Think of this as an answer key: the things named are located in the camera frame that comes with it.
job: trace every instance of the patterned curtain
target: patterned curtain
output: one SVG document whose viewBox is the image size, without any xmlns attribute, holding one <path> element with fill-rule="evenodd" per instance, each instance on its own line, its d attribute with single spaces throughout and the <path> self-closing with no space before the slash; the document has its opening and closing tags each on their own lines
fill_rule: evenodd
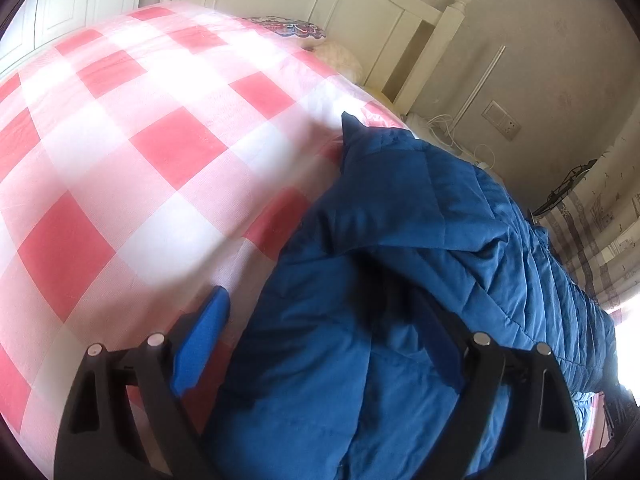
<svg viewBox="0 0 640 480">
<path fill-rule="evenodd" d="M 623 322 L 640 293 L 640 105 L 615 143 L 540 219 L 575 283 Z"/>
</svg>

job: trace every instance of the electrical socket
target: electrical socket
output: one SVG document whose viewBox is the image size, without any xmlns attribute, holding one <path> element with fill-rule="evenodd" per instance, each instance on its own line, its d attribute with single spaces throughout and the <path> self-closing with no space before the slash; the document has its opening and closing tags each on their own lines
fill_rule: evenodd
<svg viewBox="0 0 640 480">
<path fill-rule="evenodd" d="M 520 131 L 520 125 L 497 102 L 491 101 L 482 116 L 489 121 L 507 140 L 513 140 Z"/>
</svg>

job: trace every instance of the blue comforter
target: blue comforter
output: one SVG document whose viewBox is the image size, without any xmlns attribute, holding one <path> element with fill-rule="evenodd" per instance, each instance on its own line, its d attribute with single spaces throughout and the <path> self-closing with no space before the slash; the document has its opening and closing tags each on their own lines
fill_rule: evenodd
<svg viewBox="0 0 640 480">
<path fill-rule="evenodd" d="M 420 342 L 418 287 L 504 346 L 551 345 L 575 399 L 614 358 L 614 327 L 504 189 L 406 130 L 343 115 L 342 176 L 283 248 L 203 435 L 228 480 L 408 480 L 452 411 Z M 470 472 L 491 459 L 501 390 Z"/>
</svg>

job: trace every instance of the checkered bedspread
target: checkered bedspread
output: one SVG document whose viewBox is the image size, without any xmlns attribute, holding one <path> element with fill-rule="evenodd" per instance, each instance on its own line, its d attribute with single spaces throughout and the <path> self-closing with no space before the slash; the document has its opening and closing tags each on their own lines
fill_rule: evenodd
<svg viewBox="0 0 640 480">
<path fill-rule="evenodd" d="M 231 318 L 184 399 L 202 428 L 280 248 L 338 174 L 345 110 L 398 125 L 308 52 L 188 4 L 84 29 L 0 85 L 0 412 L 45 474 L 86 347 L 137 345 L 219 284 Z"/>
</svg>

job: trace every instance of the metal pin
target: metal pin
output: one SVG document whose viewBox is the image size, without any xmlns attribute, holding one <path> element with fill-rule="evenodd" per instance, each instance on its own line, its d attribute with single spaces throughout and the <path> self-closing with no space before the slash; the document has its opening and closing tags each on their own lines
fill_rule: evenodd
<svg viewBox="0 0 640 480">
<path fill-rule="evenodd" d="M 86 350 L 87 354 L 91 357 L 96 357 L 100 352 L 102 352 L 102 345 L 100 343 L 94 343 Z"/>
<path fill-rule="evenodd" d="M 551 355 L 551 346 L 546 343 L 538 343 L 536 345 L 536 350 L 539 354 L 542 355 Z"/>
<path fill-rule="evenodd" d="M 480 346 L 489 346 L 491 344 L 491 338 L 484 332 L 476 332 L 474 334 L 474 342 Z"/>
<path fill-rule="evenodd" d="M 146 344 L 148 344 L 149 346 L 160 346 L 162 343 L 164 343 L 164 334 L 161 334 L 159 332 L 152 334 L 148 338 L 146 338 Z"/>
</svg>

